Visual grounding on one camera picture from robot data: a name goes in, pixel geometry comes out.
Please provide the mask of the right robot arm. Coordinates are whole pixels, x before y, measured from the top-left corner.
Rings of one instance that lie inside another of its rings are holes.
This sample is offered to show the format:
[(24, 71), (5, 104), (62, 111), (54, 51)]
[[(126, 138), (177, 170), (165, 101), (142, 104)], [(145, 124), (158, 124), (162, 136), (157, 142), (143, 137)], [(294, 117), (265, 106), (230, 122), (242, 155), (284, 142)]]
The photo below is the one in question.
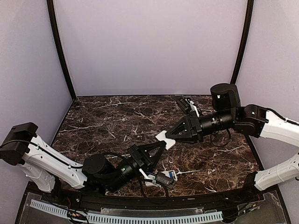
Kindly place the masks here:
[(214, 113), (202, 115), (190, 99), (181, 98), (178, 106), (185, 116), (169, 131), (166, 138), (176, 142), (197, 143), (205, 136), (233, 129), (255, 138), (274, 139), (299, 145), (299, 124), (271, 108), (250, 104), (241, 106), (235, 84), (216, 84), (210, 89)]

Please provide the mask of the white battery cover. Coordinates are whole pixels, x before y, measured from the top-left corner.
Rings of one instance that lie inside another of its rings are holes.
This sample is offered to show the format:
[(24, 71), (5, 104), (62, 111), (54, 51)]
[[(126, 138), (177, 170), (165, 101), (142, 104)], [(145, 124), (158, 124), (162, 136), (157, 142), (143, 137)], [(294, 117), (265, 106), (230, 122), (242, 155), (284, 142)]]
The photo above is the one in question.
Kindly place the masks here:
[(173, 139), (169, 139), (166, 137), (166, 133), (167, 131), (166, 130), (163, 130), (162, 132), (160, 132), (159, 134), (157, 134), (155, 136), (155, 138), (158, 140), (158, 141), (164, 141), (166, 143), (166, 146), (165, 146), (165, 149), (166, 150), (169, 150), (171, 149), (172, 147), (174, 147), (174, 145), (176, 144), (176, 141), (173, 140)]

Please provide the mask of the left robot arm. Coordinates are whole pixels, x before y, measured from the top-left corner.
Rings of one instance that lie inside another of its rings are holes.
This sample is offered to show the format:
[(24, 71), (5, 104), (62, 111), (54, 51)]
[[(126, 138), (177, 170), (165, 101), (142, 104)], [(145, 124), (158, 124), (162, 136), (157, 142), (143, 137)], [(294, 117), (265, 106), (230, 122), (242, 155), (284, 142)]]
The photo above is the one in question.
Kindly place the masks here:
[(153, 171), (166, 148), (165, 141), (133, 145), (129, 157), (117, 166), (106, 154), (94, 154), (83, 164), (77, 163), (49, 146), (37, 135), (38, 127), (32, 122), (13, 126), (0, 146), (0, 158), (12, 166), (19, 166), (38, 188), (47, 192), (55, 203), (63, 203), (66, 193), (55, 185), (58, 177), (74, 189), (117, 192), (131, 180), (143, 178), (156, 186), (168, 184), (165, 174)]

